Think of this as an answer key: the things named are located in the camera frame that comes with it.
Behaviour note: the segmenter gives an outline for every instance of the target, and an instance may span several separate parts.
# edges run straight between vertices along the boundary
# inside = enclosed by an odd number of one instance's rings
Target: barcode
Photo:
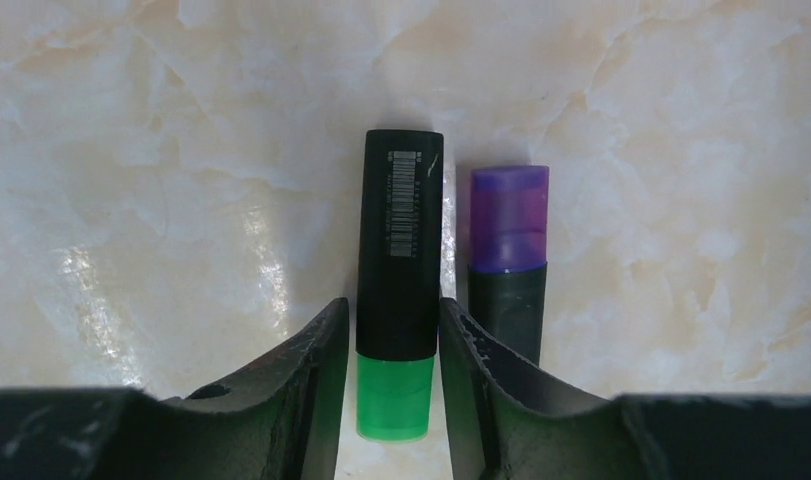
[[[410,257],[414,247],[414,173],[417,152],[392,152],[390,256]]]

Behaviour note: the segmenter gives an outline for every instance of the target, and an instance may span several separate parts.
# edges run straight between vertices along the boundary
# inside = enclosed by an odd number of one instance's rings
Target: purple highlighter cap
[[[513,273],[546,264],[549,167],[473,170],[470,193],[473,271]]]

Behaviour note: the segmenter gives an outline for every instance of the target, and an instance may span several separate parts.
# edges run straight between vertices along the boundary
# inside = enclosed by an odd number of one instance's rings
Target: pen
[[[443,136],[371,130],[358,253],[358,434],[428,431],[440,303]]]
[[[494,338],[538,365],[549,168],[476,169],[471,180],[470,315]]]

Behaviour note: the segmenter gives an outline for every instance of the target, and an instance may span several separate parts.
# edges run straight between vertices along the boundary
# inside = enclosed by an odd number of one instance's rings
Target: marble veining
[[[354,299],[377,126],[446,135],[447,295],[466,172],[550,165],[544,369],[811,392],[811,0],[0,0],[0,385],[185,395]],[[450,477],[439,383],[410,446],[353,390],[338,478]]]

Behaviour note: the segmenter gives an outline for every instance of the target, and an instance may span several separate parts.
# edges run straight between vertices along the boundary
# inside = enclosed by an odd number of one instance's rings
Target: green highlighter
[[[371,130],[358,255],[358,434],[428,432],[440,301],[443,135]]]

